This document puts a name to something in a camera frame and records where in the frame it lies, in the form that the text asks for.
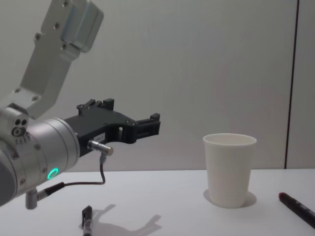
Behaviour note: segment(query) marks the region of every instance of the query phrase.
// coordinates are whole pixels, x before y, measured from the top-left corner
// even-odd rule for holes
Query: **table surface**
[[[313,236],[278,199],[286,192],[315,210],[315,170],[253,170],[248,201],[224,209],[207,200],[206,171],[107,172],[104,186],[71,186],[26,210],[24,195],[0,208],[3,236],[80,236],[81,211],[94,209],[93,236]],[[96,181],[65,173],[60,181]]]

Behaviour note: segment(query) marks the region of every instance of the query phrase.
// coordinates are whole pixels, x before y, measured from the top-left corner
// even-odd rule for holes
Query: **black marker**
[[[315,213],[286,193],[279,193],[280,201],[315,229]]]
[[[92,217],[92,207],[88,206],[82,211],[83,236],[92,236]]]

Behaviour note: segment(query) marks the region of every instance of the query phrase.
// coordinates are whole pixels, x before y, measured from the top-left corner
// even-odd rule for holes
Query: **white wall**
[[[301,0],[287,156],[288,168],[315,168],[315,1]]]
[[[56,106],[115,98],[135,119],[161,113],[160,135],[113,144],[108,170],[204,169],[202,137],[253,135],[254,168],[283,168],[296,0],[96,0],[105,18],[73,63]],[[18,86],[48,0],[0,3],[0,98]],[[97,170],[98,154],[73,170]]]

